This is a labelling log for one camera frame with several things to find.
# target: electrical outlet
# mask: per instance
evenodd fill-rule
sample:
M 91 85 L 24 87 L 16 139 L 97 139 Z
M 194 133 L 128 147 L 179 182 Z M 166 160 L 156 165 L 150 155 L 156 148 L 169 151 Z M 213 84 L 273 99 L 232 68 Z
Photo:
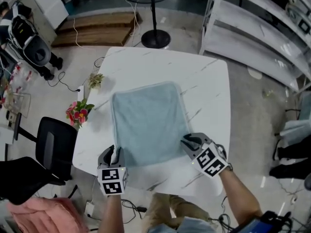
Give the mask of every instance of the electrical outlet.
M 85 88 L 84 85 L 79 86 L 80 91 L 78 91 L 78 101 L 82 101 L 85 97 Z
M 94 204 L 92 204 L 91 202 L 86 202 L 86 209 L 84 210 L 84 215 L 88 217 L 93 216 L 94 207 Z

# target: pink fabric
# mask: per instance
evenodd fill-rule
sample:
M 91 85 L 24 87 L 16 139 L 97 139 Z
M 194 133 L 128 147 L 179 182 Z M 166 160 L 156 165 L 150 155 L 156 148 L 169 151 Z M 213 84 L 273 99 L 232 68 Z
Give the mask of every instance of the pink fabric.
M 8 203 L 24 233 L 87 233 L 82 218 L 67 198 L 31 198 L 22 205 Z

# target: light blue towel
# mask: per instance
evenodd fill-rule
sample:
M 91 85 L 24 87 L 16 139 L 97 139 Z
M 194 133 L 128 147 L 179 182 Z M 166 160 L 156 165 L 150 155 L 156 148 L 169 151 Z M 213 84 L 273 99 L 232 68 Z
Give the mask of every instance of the light blue towel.
M 185 155 L 182 136 L 189 133 L 179 87 L 164 82 L 112 96 L 115 143 L 125 164 L 146 166 Z

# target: wooden pallet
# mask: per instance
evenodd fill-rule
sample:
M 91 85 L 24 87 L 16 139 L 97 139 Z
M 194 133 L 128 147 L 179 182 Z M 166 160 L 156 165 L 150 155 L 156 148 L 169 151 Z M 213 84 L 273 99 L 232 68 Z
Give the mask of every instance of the wooden pallet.
M 76 30 L 87 28 L 118 28 L 118 27 L 132 27 L 134 25 L 134 13 L 122 12 L 102 14 L 90 17 L 77 18 L 74 24 Z M 64 33 L 74 31 L 73 20 L 66 21 L 57 31 L 57 33 Z
M 134 27 L 134 13 L 112 13 L 77 18 L 77 43 L 87 46 L 124 46 Z M 52 47 L 76 46 L 73 20 L 66 21 L 57 31 Z
M 86 46 L 124 46 L 132 28 L 96 28 L 78 31 L 77 43 Z M 60 34 L 52 47 L 76 46 L 76 31 Z

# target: towel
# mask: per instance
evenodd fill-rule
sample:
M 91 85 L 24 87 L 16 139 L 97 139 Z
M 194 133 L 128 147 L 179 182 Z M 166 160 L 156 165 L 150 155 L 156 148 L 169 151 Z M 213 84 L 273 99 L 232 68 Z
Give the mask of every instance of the towel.
M 7 208 L 23 233 L 89 232 L 67 198 L 31 198 L 22 205 L 8 203 Z
M 189 133 L 180 89 L 164 82 L 117 92 L 111 98 L 114 137 L 127 167 L 166 162 L 185 155 L 180 146 Z

